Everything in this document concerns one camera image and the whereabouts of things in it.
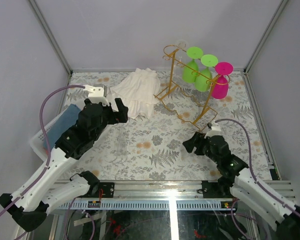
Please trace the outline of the clear wine glass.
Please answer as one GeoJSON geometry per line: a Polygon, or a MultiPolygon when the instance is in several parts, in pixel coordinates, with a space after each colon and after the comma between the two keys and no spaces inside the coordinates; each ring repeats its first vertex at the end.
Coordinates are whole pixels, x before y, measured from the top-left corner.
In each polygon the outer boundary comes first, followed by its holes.
{"type": "Polygon", "coordinates": [[[124,135],[120,135],[117,140],[117,156],[126,156],[128,150],[126,137],[124,135]]]}
{"type": "Polygon", "coordinates": [[[188,59],[186,52],[189,47],[189,43],[184,39],[178,39],[174,45],[179,49],[179,51],[176,53],[176,62],[174,63],[173,74],[176,76],[181,76],[184,65],[180,62],[185,64],[188,59]]]}

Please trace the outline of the gold wire wine glass rack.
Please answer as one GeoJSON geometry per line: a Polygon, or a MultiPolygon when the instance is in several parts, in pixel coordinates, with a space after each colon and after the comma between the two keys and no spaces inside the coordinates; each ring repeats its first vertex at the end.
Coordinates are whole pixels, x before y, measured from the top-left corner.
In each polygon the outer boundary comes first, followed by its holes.
{"type": "MultiPolygon", "coordinates": [[[[163,57],[162,58],[166,61],[171,61],[169,82],[168,82],[167,86],[165,88],[163,88],[163,90],[161,90],[154,97],[163,104],[165,109],[167,109],[169,112],[175,113],[181,121],[183,121],[185,123],[190,123],[191,125],[193,125],[195,128],[197,128],[201,132],[204,130],[204,128],[199,127],[197,122],[199,120],[201,120],[201,118],[209,111],[214,112],[213,119],[215,119],[218,115],[218,112],[215,109],[213,109],[211,106],[209,106],[209,101],[210,101],[210,98],[213,98],[212,92],[215,87],[216,81],[220,75],[216,73],[215,67],[209,68],[210,72],[212,73],[212,79],[210,80],[211,85],[210,85],[210,89],[207,91],[208,96],[207,96],[204,104],[201,104],[194,95],[187,94],[183,90],[183,88],[173,80],[173,78],[174,78],[174,63],[177,61],[176,53],[178,51],[179,51],[179,49],[174,44],[167,45],[163,48],[163,57]],[[197,118],[195,118],[194,120],[186,120],[183,118],[183,116],[181,114],[178,113],[178,111],[176,109],[171,109],[167,106],[167,104],[164,102],[164,99],[167,98],[168,96],[170,96],[175,91],[179,91],[184,97],[190,98],[198,107],[201,108],[201,113],[197,116],[197,118]]],[[[188,59],[186,60],[186,63],[179,61],[179,63],[183,64],[183,67],[188,62],[191,61],[191,59],[188,56],[187,56],[187,58],[188,59]]],[[[205,66],[202,65],[201,59],[197,59],[196,63],[198,65],[197,73],[199,75],[200,71],[202,71],[205,68],[205,66]]],[[[230,75],[226,76],[226,79],[228,80],[228,84],[230,84],[230,81],[231,81],[230,75]]]]}

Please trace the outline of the magenta plastic wine glass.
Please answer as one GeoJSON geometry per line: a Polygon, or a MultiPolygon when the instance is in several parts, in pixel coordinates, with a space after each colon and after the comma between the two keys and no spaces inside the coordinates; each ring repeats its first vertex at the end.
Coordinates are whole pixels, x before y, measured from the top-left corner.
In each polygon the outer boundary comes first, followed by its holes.
{"type": "Polygon", "coordinates": [[[211,96],[215,99],[224,99],[229,90],[229,82],[226,79],[226,76],[230,75],[234,70],[234,67],[229,62],[219,62],[215,66],[215,71],[219,75],[216,80],[215,87],[212,91],[211,96]]]}

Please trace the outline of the green plastic wine glass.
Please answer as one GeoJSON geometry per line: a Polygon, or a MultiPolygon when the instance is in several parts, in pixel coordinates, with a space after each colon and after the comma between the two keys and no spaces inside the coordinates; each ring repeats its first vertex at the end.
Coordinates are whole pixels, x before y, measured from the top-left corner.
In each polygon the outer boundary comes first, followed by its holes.
{"type": "Polygon", "coordinates": [[[194,83],[199,70],[196,60],[201,59],[201,57],[204,55],[204,52],[201,48],[192,46],[187,49],[186,54],[191,59],[191,61],[189,61],[183,67],[182,79],[186,83],[194,83]]]}
{"type": "Polygon", "coordinates": [[[204,54],[201,57],[200,62],[205,68],[199,72],[199,75],[195,79],[194,86],[199,92],[207,92],[212,83],[212,73],[210,68],[215,67],[219,60],[213,54],[204,54]]]}

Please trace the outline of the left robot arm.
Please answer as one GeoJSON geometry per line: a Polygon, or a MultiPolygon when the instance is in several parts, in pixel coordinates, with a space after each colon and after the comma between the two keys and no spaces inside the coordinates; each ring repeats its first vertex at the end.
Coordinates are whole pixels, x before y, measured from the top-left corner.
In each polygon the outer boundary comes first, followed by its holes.
{"type": "Polygon", "coordinates": [[[55,181],[88,152],[108,125],[126,123],[128,107],[120,98],[112,106],[92,103],[88,98],[75,124],[62,133],[46,161],[31,178],[13,193],[3,193],[0,205],[7,208],[13,220],[25,231],[38,228],[57,207],[77,197],[95,197],[100,181],[90,171],[78,174],[67,184],[51,190],[55,181]]]}

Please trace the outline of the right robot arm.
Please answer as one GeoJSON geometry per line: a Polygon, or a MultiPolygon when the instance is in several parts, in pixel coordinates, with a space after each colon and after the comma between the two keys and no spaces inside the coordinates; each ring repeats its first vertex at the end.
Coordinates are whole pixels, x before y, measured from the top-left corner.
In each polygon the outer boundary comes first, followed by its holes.
{"type": "Polygon", "coordinates": [[[251,168],[231,152],[223,136],[196,132],[183,146],[187,152],[216,163],[221,174],[217,188],[221,196],[244,202],[268,223],[279,240],[300,240],[300,205],[253,176],[251,168]]]}

